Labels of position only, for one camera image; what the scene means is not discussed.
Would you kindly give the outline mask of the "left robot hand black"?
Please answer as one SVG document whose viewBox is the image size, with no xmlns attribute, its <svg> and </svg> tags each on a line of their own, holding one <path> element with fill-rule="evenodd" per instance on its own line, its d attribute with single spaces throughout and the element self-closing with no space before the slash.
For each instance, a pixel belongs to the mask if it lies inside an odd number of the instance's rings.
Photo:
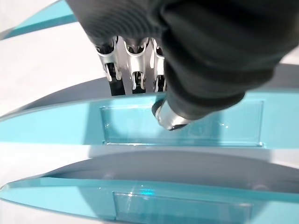
<svg viewBox="0 0 299 224">
<path fill-rule="evenodd" d="M 122 37 L 140 61 L 149 42 L 163 59 L 159 124 L 184 127 L 239 103 L 272 79 L 299 43 L 296 0 L 70 0 L 102 59 Z"/>
</svg>

